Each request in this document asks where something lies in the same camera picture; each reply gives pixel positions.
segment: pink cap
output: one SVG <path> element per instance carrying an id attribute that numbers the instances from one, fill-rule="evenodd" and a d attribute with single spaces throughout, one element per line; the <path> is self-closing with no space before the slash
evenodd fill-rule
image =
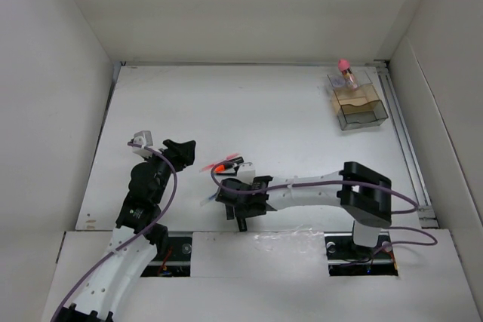
<path id="1" fill-rule="evenodd" d="M 350 63 L 348 60 L 339 60 L 339 70 L 341 72 L 349 68 L 350 68 Z"/>

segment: black base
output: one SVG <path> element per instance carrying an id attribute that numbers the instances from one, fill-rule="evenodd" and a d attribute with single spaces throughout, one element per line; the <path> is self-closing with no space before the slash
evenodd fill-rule
<path id="1" fill-rule="evenodd" d="M 189 277 L 191 275 L 191 267 L 189 265 L 168 265 L 166 271 L 161 275 L 158 275 L 159 267 L 157 265 L 147 266 L 141 274 L 141 278 L 147 277 L 162 277 L 162 278 L 176 278 L 176 277 Z"/>
<path id="2" fill-rule="evenodd" d="M 101 320 L 97 318 L 97 312 L 92 311 L 91 314 L 87 315 L 75 310 L 75 305 L 72 304 L 70 307 L 63 307 L 59 313 L 59 316 L 55 322 L 113 322 L 112 312 L 109 312 L 107 319 Z"/>
<path id="3" fill-rule="evenodd" d="M 392 257 L 387 253 L 373 251 L 384 242 L 391 242 L 389 235 L 381 234 L 374 248 L 354 244 L 351 233 L 327 233 L 325 235 L 330 276 L 349 275 L 398 275 Z"/>

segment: screw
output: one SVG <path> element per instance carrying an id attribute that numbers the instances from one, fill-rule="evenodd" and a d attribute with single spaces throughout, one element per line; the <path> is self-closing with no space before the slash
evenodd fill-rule
<path id="1" fill-rule="evenodd" d="M 191 244 L 183 244 L 183 246 L 181 247 L 181 253 L 183 254 L 190 254 L 191 253 Z"/>
<path id="2" fill-rule="evenodd" d="M 392 245 L 388 241 L 384 241 L 381 245 L 385 252 L 390 253 L 392 252 Z"/>
<path id="3" fill-rule="evenodd" d="M 336 247 L 335 247 L 335 243 L 333 241 L 329 241 L 326 245 L 325 245 L 325 249 L 327 249 L 327 251 L 329 253 L 335 253 L 336 252 Z"/>

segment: red object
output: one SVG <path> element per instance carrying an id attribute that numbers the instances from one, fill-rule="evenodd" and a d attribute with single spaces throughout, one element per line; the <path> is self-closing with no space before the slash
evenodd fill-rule
<path id="1" fill-rule="evenodd" d="M 168 250 L 168 253 L 166 254 L 166 257 L 163 259 L 163 263 L 161 264 L 161 267 L 159 267 L 159 269 L 158 269 L 158 276 L 163 271 L 165 264 L 166 264 L 166 261 L 168 260 L 168 258 L 171 256 L 172 253 L 173 253 L 173 247 L 170 247 L 169 250 Z"/>
<path id="2" fill-rule="evenodd" d="M 239 153 L 235 153 L 235 154 L 228 155 L 228 156 L 226 156 L 225 160 L 231 160 L 232 158 L 236 158 L 239 155 L 240 155 Z"/>

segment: red wire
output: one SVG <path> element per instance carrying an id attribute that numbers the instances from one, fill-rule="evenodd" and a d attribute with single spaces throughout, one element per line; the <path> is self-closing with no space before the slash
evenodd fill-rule
<path id="1" fill-rule="evenodd" d="M 168 249 L 168 253 L 166 254 L 166 257 L 163 259 L 163 263 L 161 264 L 161 266 L 159 267 L 158 269 L 158 276 L 161 274 L 163 268 L 165 267 L 165 264 L 166 264 L 166 261 L 168 260 L 168 258 L 170 257 L 170 255 L 173 253 L 173 247 L 170 247 Z"/>

